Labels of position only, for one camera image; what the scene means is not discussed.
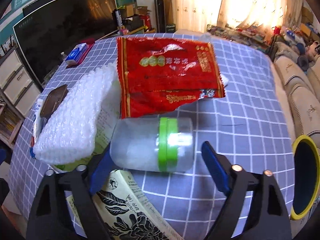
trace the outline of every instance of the green lid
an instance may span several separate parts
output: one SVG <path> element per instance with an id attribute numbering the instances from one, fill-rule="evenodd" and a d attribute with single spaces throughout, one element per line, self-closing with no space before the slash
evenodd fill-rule
<path id="1" fill-rule="evenodd" d="M 167 167 L 176 167 L 178 161 L 178 147 L 170 145 L 175 140 L 173 134 L 178 133 L 176 118 L 161 117 L 159 122 L 159 150 L 158 166 L 160 171 L 167 171 Z"/>
<path id="2" fill-rule="evenodd" d="M 167 171 L 167 119 L 161 117 L 159 122 L 158 166 L 160 171 Z"/>

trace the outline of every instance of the drawer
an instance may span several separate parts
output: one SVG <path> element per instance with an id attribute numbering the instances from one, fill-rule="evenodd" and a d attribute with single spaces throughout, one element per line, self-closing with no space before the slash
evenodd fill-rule
<path id="1" fill-rule="evenodd" d="M 21 65 L 19 56 L 14 50 L 0 66 L 0 88 L 4 88 L 5 84 L 14 76 Z"/>
<path id="2" fill-rule="evenodd" d="M 29 115 L 29 111 L 33 106 L 34 102 L 37 100 L 40 95 L 39 89 L 35 84 L 32 84 L 27 92 L 23 95 L 23 97 L 19 100 L 16 105 L 16 109 L 24 116 L 27 117 Z"/>
<path id="3" fill-rule="evenodd" d="M 11 80 L 4 93 L 14 105 L 20 94 L 32 82 L 27 70 L 23 67 Z"/>

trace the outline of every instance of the blue gripper pad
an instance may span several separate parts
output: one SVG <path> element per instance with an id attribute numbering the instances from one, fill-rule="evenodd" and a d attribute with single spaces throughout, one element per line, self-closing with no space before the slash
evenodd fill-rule
<path id="1" fill-rule="evenodd" d="M 207 166 L 213 181 L 216 184 L 217 189 L 225 196 L 228 196 L 231 189 L 228 184 L 228 174 L 224 170 L 223 166 L 219 162 L 215 152 L 212 151 L 212 147 L 208 142 L 204 142 L 201 146 L 202 158 Z"/>
<path id="2" fill-rule="evenodd" d="M 110 156 L 110 147 L 108 147 L 102 154 L 104 155 L 103 158 L 100 160 L 89 178 L 89 193 L 91 195 L 96 194 L 102 189 L 102 186 L 105 184 L 110 172 L 116 168 Z"/>

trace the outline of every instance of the silver screw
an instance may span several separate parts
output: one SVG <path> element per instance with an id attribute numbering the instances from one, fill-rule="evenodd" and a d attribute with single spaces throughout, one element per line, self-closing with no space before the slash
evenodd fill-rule
<path id="1" fill-rule="evenodd" d="M 240 165 L 238 165 L 238 164 L 232 165 L 231 168 L 234 171 L 242 171 L 242 167 Z"/>
<path id="2" fill-rule="evenodd" d="M 273 175 L 272 171 L 269 171 L 269 170 L 265 170 L 264 174 L 268 177 L 271 177 Z"/>
<path id="3" fill-rule="evenodd" d="M 80 165 L 77 167 L 77 171 L 85 171 L 86 168 L 87 168 L 86 165 L 80 164 Z"/>
<path id="4" fill-rule="evenodd" d="M 51 176 L 51 175 L 54 174 L 54 170 L 49 169 L 49 170 L 47 170 L 47 171 L 45 172 L 45 174 L 46 174 L 47 176 Z"/>

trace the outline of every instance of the brown tray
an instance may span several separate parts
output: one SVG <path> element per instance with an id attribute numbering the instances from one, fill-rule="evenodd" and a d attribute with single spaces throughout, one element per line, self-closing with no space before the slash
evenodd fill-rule
<path id="1" fill-rule="evenodd" d="M 57 110 L 58 106 L 66 97 L 68 90 L 68 85 L 62 85 L 57 87 L 56 89 L 52 90 L 47 98 L 45 99 L 44 105 L 40 112 L 40 117 L 45 117 L 49 119 L 54 111 Z"/>

